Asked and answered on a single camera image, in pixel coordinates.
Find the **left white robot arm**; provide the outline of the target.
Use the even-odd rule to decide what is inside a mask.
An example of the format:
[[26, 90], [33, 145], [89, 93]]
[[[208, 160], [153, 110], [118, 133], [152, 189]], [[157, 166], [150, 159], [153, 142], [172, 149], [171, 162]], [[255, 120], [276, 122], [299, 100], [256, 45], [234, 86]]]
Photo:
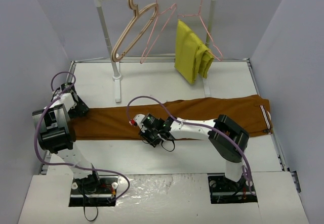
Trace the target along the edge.
[[47, 112], [41, 109], [32, 113], [39, 146], [59, 156], [69, 166], [78, 186], [91, 193], [99, 191], [102, 180], [77, 147], [76, 133], [71, 124], [72, 119], [87, 115], [88, 106], [77, 95], [71, 82], [53, 91], [51, 103]]

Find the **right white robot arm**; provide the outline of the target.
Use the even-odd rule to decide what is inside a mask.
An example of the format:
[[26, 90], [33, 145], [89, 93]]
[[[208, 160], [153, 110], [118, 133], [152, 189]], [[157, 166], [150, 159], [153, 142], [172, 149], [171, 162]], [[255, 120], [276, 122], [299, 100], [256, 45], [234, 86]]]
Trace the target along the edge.
[[243, 156], [249, 141], [249, 133], [226, 115], [217, 119], [186, 120], [168, 117], [166, 120], [152, 114], [137, 114], [135, 125], [145, 143], [153, 147], [164, 142], [190, 139], [210, 141], [220, 156], [225, 159], [225, 186], [238, 189], [242, 183]]

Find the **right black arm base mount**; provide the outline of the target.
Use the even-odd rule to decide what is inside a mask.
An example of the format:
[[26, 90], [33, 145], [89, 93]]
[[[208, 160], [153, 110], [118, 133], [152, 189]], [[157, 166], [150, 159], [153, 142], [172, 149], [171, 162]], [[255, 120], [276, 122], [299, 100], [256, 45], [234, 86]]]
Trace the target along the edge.
[[244, 177], [238, 182], [231, 181], [224, 174], [209, 174], [208, 184], [211, 204], [257, 203], [253, 184], [248, 186]]

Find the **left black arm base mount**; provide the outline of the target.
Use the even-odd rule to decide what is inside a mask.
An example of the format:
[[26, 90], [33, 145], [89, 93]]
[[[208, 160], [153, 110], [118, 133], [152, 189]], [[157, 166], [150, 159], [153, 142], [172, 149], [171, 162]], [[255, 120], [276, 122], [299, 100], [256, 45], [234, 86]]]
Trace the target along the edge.
[[100, 176], [98, 182], [93, 185], [86, 181], [73, 180], [69, 207], [80, 207], [84, 218], [88, 222], [94, 222], [99, 215], [100, 207], [114, 207], [118, 189], [118, 177], [116, 175]]

